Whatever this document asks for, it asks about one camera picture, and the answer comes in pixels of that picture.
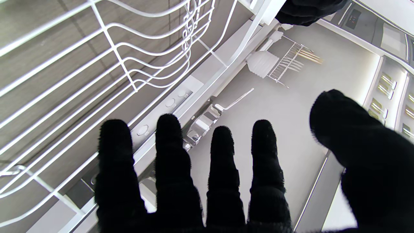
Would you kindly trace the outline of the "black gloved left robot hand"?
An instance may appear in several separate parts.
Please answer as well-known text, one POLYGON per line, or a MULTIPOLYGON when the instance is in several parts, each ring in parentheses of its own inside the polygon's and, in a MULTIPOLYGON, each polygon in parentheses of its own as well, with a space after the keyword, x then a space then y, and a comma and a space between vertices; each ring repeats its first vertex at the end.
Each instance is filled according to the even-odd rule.
POLYGON ((334 14, 350 0, 287 0, 275 19, 281 24, 309 26, 334 14))

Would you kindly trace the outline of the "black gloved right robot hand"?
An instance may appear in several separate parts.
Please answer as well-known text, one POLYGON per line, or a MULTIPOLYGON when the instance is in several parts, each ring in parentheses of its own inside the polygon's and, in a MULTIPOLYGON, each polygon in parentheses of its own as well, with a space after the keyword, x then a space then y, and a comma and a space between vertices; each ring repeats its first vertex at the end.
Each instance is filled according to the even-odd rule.
MULTIPOLYGON (((345 168, 341 187, 357 226, 338 232, 412 233, 413 143, 336 89, 317 97, 309 124, 317 141, 345 168)), ((252 130, 248 218, 240 198, 234 141, 228 127, 217 127, 212 136, 205 222, 191 177, 191 160, 183 148, 181 125, 174 115, 158 119, 156 151, 157 210, 149 213, 140 195, 127 124, 119 119, 102 124, 95 184, 99 232, 294 232, 277 139, 268 120, 256 121, 252 130)))

